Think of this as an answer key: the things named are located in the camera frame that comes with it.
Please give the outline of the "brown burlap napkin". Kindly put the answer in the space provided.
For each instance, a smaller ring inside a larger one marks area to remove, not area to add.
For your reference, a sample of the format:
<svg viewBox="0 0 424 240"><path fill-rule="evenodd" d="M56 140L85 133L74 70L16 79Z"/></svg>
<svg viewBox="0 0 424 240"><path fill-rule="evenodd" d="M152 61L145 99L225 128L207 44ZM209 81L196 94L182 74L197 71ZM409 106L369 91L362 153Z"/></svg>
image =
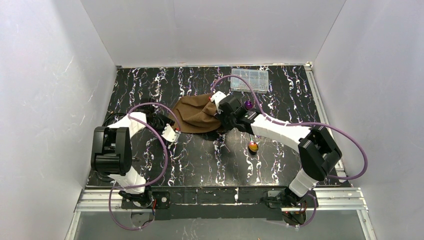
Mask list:
<svg viewBox="0 0 424 240"><path fill-rule="evenodd" d="M221 122L215 117L216 105L210 94L181 97L172 112L176 115L175 128L185 134L202 134L218 130Z"/></svg>

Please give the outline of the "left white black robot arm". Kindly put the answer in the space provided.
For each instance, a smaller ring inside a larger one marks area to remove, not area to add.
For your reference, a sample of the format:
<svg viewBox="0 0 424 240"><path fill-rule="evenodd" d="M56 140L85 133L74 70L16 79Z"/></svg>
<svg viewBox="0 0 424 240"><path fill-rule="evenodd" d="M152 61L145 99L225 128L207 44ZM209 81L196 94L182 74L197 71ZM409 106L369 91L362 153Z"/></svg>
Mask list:
<svg viewBox="0 0 424 240"><path fill-rule="evenodd" d="M143 130L144 122L166 138L172 133L175 121L161 113L133 112L108 126L96 127L93 133L91 169L95 173L115 181L120 190L118 194L137 207L146 208L153 202L152 194L142 177L132 166L133 154L131 138Z"/></svg>

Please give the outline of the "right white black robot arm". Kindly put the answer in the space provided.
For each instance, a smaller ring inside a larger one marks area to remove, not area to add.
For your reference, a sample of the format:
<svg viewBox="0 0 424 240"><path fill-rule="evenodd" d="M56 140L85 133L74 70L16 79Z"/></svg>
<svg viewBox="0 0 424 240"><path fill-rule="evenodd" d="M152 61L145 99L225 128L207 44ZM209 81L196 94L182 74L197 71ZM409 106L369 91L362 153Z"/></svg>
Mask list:
<svg viewBox="0 0 424 240"><path fill-rule="evenodd" d="M296 206L318 182L327 178L342 152L329 131L320 125L290 126L288 122L262 114L247 107L233 95L221 91L209 97L216 106L214 115L225 130L237 129L250 135L269 138L295 150L301 169L289 186L275 199L286 206Z"/></svg>

